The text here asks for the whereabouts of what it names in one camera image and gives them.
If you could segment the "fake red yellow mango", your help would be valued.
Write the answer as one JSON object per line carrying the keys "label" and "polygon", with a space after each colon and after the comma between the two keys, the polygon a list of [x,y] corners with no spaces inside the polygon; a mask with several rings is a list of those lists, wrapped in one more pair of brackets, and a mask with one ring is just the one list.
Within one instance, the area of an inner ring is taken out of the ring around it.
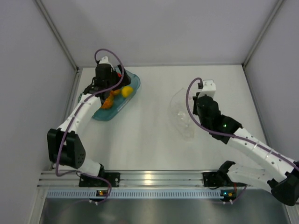
{"label": "fake red yellow mango", "polygon": [[119,95],[120,93],[121,93],[121,90],[120,90],[120,89],[115,90],[115,91],[111,91],[111,94],[112,94],[113,96],[117,96],[117,95]]}

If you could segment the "fake pineapple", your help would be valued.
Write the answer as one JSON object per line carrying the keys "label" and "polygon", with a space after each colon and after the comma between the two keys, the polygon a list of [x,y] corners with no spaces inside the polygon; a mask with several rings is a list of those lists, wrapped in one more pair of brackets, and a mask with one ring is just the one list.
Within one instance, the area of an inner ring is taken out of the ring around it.
{"label": "fake pineapple", "polygon": [[113,106],[113,104],[114,104],[114,92],[110,91],[108,98],[104,101],[104,103],[100,108],[107,110],[110,109]]}

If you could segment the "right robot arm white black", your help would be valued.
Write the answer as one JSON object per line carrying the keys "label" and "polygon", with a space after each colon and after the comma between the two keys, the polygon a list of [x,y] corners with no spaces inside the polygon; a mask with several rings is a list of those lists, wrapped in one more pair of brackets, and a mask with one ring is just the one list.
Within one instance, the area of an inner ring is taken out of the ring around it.
{"label": "right robot arm white black", "polygon": [[281,203],[294,206],[299,199],[299,163],[285,157],[250,134],[241,123],[223,115],[213,97],[197,93],[193,96],[195,123],[214,139],[231,146],[260,166],[247,168],[226,161],[218,169],[223,185],[244,183],[270,192]]}

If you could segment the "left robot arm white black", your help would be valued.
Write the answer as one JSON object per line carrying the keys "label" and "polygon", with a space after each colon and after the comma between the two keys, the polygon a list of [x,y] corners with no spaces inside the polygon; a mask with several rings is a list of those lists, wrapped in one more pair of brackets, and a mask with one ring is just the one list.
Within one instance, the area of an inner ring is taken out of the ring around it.
{"label": "left robot arm white black", "polygon": [[80,136],[112,92],[130,84],[131,78],[123,64],[115,67],[107,57],[97,61],[95,76],[82,91],[74,110],[58,128],[51,128],[47,133],[49,159],[56,165],[58,177],[80,172],[88,176],[94,186],[104,184],[105,168],[87,157]]}

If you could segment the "clear zip top bag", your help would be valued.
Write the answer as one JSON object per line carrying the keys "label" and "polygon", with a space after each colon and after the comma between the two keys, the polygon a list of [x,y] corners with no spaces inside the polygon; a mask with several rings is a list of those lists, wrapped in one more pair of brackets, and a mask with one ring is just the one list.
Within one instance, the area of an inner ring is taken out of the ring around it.
{"label": "clear zip top bag", "polygon": [[168,106],[168,119],[170,127],[178,137],[185,141],[192,141],[195,135],[195,124],[192,121],[185,103],[186,89],[176,92]]}

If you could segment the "fake yellow lemon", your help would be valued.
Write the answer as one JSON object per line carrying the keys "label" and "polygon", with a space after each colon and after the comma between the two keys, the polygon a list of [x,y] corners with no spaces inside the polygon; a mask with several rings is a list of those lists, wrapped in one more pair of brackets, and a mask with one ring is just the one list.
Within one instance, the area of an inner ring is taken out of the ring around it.
{"label": "fake yellow lemon", "polygon": [[124,86],[121,90],[121,94],[124,98],[128,98],[132,93],[134,89],[131,86]]}

